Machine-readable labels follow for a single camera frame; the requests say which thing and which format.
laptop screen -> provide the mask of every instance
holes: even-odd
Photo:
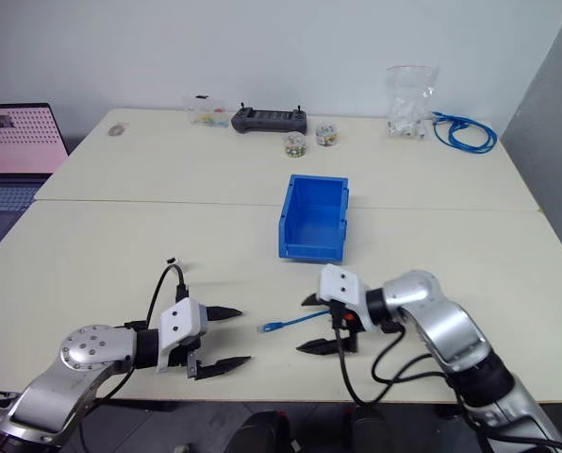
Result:
[[[48,104],[0,104],[0,174],[52,174],[66,158]]]

white table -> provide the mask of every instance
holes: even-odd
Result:
[[[283,204],[291,174],[346,176],[359,208],[537,210],[498,144],[474,156],[440,143],[390,139],[385,120],[325,118],[339,143],[284,154],[282,134],[192,126],[184,111],[114,109],[38,192],[38,199]],[[125,133],[107,134],[123,124]],[[471,143],[474,129],[463,132]]]
[[[199,357],[252,355],[234,372],[194,382],[185,369],[140,370],[118,394],[128,398],[348,400],[335,357],[295,346],[332,338],[320,317],[268,334],[256,326],[304,315],[319,264],[276,256],[278,207],[173,203],[34,203],[0,244],[0,389],[20,391],[55,358],[71,330],[144,317],[164,260],[179,256],[191,296],[245,316],[213,326]],[[562,246],[535,211],[349,211],[345,261],[381,286],[413,269],[434,272],[532,395],[562,401]],[[167,282],[157,310],[172,304]],[[348,359],[361,394],[373,356],[390,337],[360,335]],[[385,361],[389,375],[423,346],[409,330]],[[432,368],[428,363],[423,368]],[[396,386],[393,401],[453,401],[437,379]]]

laptop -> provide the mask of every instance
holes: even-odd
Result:
[[[0,104],[0,240],[67,156],[48,104]]]

blue storage box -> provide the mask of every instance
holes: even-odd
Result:
[[[291,175],[279,219],[279,257],[341,261],[347,209],[347,178]]]

remote controller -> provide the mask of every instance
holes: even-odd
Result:
[[[248,130],[267,132],[295,130],[306,134],[306,112],[301,110],[300,106],[294,111],[254,110],[241,103],[241,109],[231,118],[231,125],[241,134]]]

